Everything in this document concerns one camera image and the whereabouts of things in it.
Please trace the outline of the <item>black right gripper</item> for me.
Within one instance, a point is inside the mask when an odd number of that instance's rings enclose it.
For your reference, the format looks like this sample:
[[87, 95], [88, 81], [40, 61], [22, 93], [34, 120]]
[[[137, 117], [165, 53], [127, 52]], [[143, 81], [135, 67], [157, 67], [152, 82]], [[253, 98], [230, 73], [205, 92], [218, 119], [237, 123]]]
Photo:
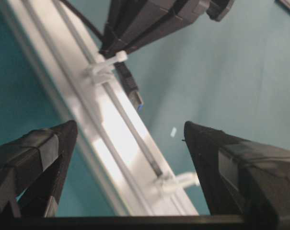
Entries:
[[220, 22], [235, 0], [177, 0], [170, 11], [135, 38], [124, 50], [132, 53], [143, 46], [193, 24], [205, 11], [211, 20]]

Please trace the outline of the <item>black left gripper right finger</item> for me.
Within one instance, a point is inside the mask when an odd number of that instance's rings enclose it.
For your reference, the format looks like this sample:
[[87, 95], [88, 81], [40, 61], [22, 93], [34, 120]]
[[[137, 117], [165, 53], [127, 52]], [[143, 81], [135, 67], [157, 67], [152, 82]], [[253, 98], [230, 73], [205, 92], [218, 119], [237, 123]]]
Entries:
[[190, 121], [184, 137], [210, 214], [290, 222], [290, 150]]

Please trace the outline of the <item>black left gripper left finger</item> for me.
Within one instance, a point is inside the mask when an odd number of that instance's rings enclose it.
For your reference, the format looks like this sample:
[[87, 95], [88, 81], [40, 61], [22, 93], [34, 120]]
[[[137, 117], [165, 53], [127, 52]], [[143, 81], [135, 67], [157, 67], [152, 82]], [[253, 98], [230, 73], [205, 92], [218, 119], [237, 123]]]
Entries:
[[70, 120], [0, 145], [0, 215], [55, 216], [77, 135]]

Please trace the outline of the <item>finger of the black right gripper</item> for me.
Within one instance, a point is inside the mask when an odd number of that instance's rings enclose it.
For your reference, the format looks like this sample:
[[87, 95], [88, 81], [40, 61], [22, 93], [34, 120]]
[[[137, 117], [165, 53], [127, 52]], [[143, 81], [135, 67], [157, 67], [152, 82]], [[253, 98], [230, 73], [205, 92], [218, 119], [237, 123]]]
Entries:
[[173, 4], [172, 0], [112, 0], [100, 53], [111, 57], [124, 50], [161, 19]]

